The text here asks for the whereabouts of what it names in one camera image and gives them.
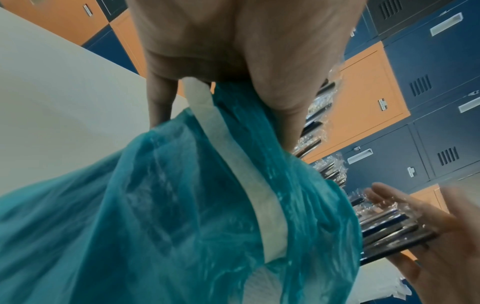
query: blue plastic bag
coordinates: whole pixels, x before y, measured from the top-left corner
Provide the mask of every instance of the blue plastic bag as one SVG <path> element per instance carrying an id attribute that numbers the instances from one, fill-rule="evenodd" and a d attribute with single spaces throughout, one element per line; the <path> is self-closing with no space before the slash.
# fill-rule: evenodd
<path id="1" fill-rule="evenodd" d="M 241 302 L 266 262 L 282 303 L 344 303 L 362 248 L 346 196 L 282 150 L 251 83 L 218 84 L 213 103 L 0 198 L 0 303 Z"/>

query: locker handle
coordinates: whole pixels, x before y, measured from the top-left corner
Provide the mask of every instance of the locker handle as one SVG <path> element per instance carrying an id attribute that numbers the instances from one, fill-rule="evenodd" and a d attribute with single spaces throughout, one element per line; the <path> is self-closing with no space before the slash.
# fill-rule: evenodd
<path id="1" fill-rule="evenodd" d="M 92 11 L 90 10 L 90 8 L 89 8 L 88 5 L 84 4 L 84 5 L 83 5 L 83 9 L 85 10 L 85 13 L 86 13 L 89 17 L 93 16 L 93 13 L 92 13 Z"/>
<path id="2" fill-rule="evenodd" d="M 467 103 L 462 104 L 461 106 L 458 107 L 458 110 L 460 111 L 460 113 L 463 113 L 477 106 L 480 106 L 480 97 L 477 97 L 473 100 L 470 100 Z"/>
<path id="3" fill-rule="evenodd" d="M 371 150 L 371 149 L 368 149 L 368 150 L 365 150 L 363 152 L 360 152 L 359 154 L 356 154 L 352 157 L 349 157 L 346 161 L 348 162 L 349 165 L 353 164 L 353 163 L 356 163 L 366 157 L 369 157 L 371 155 L 373 155 L 374 152 Z"/>
<path id="4" fill-rule="evenodd" d="M 441 32 L 445 31 L 448 28 L 451 28 L 452 26 L 456 25 L 457 23 L 460 23 L 464 19 L 464 16 L 462 13 L 458 13 L 456 15 L 453 15 L 452 17 L 448 18 L 447 20 L 437 24 L 433 28 L 430 29 L 430 34 L 431 36 L 435 36 L 440 34 Z"/>

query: skin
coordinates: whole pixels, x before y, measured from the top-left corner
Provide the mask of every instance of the skin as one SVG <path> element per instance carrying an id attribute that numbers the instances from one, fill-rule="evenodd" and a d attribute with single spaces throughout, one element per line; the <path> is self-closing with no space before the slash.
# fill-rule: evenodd
<path id="1" fill-rule="evenodd" d="M 404 202 L 421 214 L 419 221 L 439 237 L 410 249 L 418 263 L 404 254 L 390 256 L 423 304 L 480 303 L 480 208 L 456 188 L 442 188 L 450 214 L 392 187 L 375 183 L 365 191 L 374 203 Z"/>
<path id="2" fill-rule="evenodd" d="M 291 150 L 365 2 L 127 0 L 147 62 L 150 126 L 170 118 L 183 77 L 251 79 Z"/>

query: blurred hand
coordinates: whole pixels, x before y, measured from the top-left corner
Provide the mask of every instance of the blurred hand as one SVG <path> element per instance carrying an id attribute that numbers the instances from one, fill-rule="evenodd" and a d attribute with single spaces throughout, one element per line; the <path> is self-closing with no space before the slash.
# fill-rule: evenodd
<path id="1" fill-rule="evenodd" d="M 410 249 L 418 263 L 404 254 L 390 256 L 415 288 L 423 304 L 480 303 L 480 209 L 455 188 L 441 193 L 451 214 L 392 187 L 375 183 L 365 191 L 373 203 L 406 202 L 439 237 Z"/>
<path id="2" fill-rule="evenodd" d="M 150 125 L 170 118 L 178 79 L 251 78 L 291 150 L 366 0 L 127 0 L 147 62 Z"/>

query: locker vent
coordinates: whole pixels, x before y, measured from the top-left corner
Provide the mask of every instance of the locker vent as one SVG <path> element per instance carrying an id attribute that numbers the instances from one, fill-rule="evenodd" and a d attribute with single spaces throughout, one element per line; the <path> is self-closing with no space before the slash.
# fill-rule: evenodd
<path id="1" fill-rule="evenodd" d="M 432 84 L 430 83 L 429 76 L 425 75 L 410 82 L 410 88 L 413 96 L 418 96 L 421 93 L 431 90 Z"/>
<path id="2" fill-rule="evenodd" d="M 457 153 L 457 148 L 448 148 L 440 153 L 437 153 L 440 164 L 445 166 L 459 159 L 459 154 Z"/>
<path id="3" fill-rule="evenodd" d="M 386 0 L 380 3 L 378 7 L 385 20 L 404 9 L 401 0 Z"/>

